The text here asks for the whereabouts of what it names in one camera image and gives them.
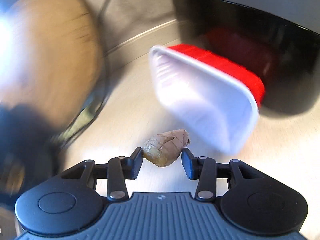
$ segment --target red and white container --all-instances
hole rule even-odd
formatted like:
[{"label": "red and white container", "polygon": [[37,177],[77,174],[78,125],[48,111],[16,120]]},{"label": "red and white container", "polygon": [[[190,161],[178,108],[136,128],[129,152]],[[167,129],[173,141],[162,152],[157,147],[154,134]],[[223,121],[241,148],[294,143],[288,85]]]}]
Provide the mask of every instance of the red and white container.
[{"label": "red and white container", "polygon": [[259,117],[260,78],[192,45],[154,46],[149,61],[160,103],[217,151],[237,154]]}]

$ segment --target metal pin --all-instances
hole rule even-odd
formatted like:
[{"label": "metal pin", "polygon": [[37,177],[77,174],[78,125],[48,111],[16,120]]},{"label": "metal pin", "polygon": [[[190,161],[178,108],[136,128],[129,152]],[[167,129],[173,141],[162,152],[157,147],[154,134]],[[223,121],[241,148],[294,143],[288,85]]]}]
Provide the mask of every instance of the metal pin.
[{"label": "metal pin", "polygon": [[198,197],[202,199],[209,199],[213,197],[213,193],[209,190],[203,190],[198,193]]},{"label": "metal pin", "polygon": [[110,193],[110,197],[114,199],[120,199],[125,196],[125,193],[121,190],[115,190]]}]

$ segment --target wall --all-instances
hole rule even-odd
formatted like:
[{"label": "wall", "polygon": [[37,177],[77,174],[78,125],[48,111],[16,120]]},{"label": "wall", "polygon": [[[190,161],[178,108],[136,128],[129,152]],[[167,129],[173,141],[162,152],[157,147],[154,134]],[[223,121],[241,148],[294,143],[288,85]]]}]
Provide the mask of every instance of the wall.
[{"label": "wall", "polygon": [[[87,0],[98,14],[105,0]],[[175,19],[172,0],[111,0],[102,15],[107,49]]]}]

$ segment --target wall baseboard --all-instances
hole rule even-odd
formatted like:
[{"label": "wall baseboard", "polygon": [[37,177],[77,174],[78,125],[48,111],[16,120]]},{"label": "wall baseboard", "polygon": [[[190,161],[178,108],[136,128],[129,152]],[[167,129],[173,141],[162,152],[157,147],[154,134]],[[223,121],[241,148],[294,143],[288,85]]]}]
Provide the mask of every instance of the wall baseboard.
[{"label": "wall baseboard", "polygon": [[106,53],[110,72],[148,53],[152,46],[165,45],[179,37],[177,20],[171,20],[134,36]]}]

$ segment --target ginger root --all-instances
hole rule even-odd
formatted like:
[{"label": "ginger root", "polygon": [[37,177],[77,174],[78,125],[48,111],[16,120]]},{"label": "ginger root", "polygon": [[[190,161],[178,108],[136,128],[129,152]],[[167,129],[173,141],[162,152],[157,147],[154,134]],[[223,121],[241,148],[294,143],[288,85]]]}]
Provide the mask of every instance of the ginger root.
[{"label": "ginger root", "polygon": [[190,143],[184,129],[169,131],[152,136],[143,146],[143,157],[158,167],[173,163],[182,149]]}]

